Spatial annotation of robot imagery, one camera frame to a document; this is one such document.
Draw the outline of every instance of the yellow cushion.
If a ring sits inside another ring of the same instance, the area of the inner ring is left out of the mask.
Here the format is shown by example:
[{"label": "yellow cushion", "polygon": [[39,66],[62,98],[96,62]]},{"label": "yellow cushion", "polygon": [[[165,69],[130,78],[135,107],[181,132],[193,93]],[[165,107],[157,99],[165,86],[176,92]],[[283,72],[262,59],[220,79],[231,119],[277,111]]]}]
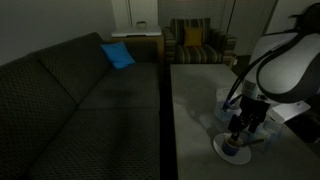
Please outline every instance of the yellow cushion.
[{"label": "yellow cushion", "polygon": [[201,46],[202,28],[184,27],[184,46]]}]

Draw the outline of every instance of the blue pillow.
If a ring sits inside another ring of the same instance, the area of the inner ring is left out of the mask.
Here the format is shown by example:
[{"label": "blue pillow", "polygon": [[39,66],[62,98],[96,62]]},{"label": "blue pillow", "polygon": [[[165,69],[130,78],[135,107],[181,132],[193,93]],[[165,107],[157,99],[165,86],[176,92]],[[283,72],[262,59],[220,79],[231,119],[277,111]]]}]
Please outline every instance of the blue pillow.
[{"label": "blue pillow", "polygon": [[101,48],[106,53],[107,57],[116,69],[121,69],[129,64],[136,63],[128,52],[124,42],[113,44],[103,44]]}]

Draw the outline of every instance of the patterned armchair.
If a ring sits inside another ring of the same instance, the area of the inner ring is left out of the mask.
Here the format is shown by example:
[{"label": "patterned armchair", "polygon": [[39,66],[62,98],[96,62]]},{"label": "patterned armchair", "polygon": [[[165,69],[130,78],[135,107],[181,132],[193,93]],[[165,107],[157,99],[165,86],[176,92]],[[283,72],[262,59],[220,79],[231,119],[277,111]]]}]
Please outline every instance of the patterned armchair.
[{"label": "patterned armchair", "polygon": [[[184,27],[202,28],[200,46],[185,46]],[[172,19],[170,27],[163,30],[165,37],[165,69],[170,64],[229,65],[235,57],[236,38],[216,29],[210,29],[210,18]]]}]

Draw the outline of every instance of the white plate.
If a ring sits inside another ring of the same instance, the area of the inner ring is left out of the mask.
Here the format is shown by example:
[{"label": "white plate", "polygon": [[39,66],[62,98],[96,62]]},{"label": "white plate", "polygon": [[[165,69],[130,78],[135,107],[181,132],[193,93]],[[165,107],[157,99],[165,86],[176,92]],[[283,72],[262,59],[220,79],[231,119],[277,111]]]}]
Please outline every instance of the white plate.
[{"label": "white plate", "polygon": [[251,151],[249,147],[241,148],[235,156],[228,156],[222,151],[222,143],[227,133],[218,134],[213,140],[213,146],[216,152],[226,161],[232,164],[242,165],[246,164],[251,159]]}]

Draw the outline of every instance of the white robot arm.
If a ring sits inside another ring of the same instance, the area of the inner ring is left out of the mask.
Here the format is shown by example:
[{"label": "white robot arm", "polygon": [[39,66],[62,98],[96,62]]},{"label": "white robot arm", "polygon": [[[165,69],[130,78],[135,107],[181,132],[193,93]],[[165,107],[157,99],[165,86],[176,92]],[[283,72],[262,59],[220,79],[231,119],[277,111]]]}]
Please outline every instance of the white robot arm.
[{"label": "white robot arm", "polygon": [[[303,101],[320,92],[320,34],[263,36],[254,49],[250,64],[252,69],[242,77],[242,113],[234,115],[229,124],[235,140],[248,126],[249,131],[254,132],[264,121],[267,111],[275,120],[281,120],[283,117],[279,116],[283,110],[291,118],[309,108],[308,105],[301,106]],[[224,109],[230,107],[230,102],[232,100],[226,100]]]}]

